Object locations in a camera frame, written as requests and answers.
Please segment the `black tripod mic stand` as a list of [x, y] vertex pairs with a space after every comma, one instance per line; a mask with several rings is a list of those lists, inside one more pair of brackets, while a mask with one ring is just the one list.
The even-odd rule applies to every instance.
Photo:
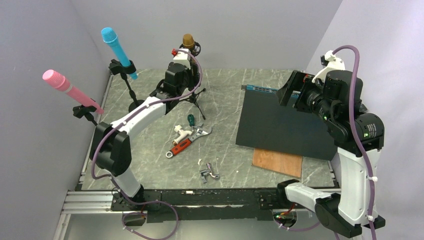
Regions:
[[[182, 48], [188, 49], [190, 51], [190, 53], [194, 57], [197, 57], [200, 54], [200, 52], [201, 52], [201, 45], [198, 42], [196, 42], [196, 41], [194, 41], [193, 43], [182, 43], [179, 48], [180, 49], [182, 49]], [[191, 60], [190, 61], [190, 66], [191, 66], [191, 69], [192, 69], [192, 76], [193, 76], [194, 80], [199, 80], [199, 68], [198, 68], [198, 65], [195, 63], [194, 60]], [[203, 93], [205, 91], [206, 91], [206, 89], [203, 88], [201, 91], [199, 91], [197, 93], [192, 93], [191, 96], [189, 96], [188, 98], [183, 99], [183, 101], [192, 103], [192, 104], [194, 104], [198, 108], [198, 110], [199, 110], [199, 112], [200, 112], [203, 120], [206, 120], [206, 117], [203, 114], [203, 111], [201, 110], [200, 105], [198, 104], [198, 97], [199, 97], [199, 95], [201, 93]]]

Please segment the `gold microphone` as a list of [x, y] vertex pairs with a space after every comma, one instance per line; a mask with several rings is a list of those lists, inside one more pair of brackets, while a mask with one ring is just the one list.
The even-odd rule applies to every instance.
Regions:
[[186, 33], [182, 37], [182, 46], [185, 49], [193, 49], [195, 47], [195, 40], [190, 33]]

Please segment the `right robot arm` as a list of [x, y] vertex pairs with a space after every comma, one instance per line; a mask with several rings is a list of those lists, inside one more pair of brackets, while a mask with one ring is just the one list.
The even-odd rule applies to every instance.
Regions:
[[384, 123], [361, 110], [363, 81], [352, 81], [352, 75], [348, 70], [332, 70], [314, 83], [312, 75], [295, 70], [276, 93], [279, 104], [286, 106], [292, 93], [299, 92], [293, 107], [316, 115], [327, 126], [342, 178], [340, 193], [323, 192], [296, 179], [280, 182], [276, 203], [282, 208], [299, 204], [314, 212], [324, 227], [346, 238], [361, 235], [363, 227], [379, 229], [386, 223], [370, 203], [374, 196], [370, 183], [376, 180], [384, 145]]

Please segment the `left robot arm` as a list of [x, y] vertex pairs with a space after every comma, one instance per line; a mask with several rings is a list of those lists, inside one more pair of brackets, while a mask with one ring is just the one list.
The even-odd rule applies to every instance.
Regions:
[[120, 189], [129, 209], [137, 210], [145, 201], [144, 187], [130, 168], [132, 138], [167, 115], [184, 97], [193, 94], [201, 80], [202, 70], [198, 63], [173, 60], [165, 77], [140, 106], [112, 123], [100, 122], [95, 127], [89, 154], [91, 168], [106, 171], [104, 177]]

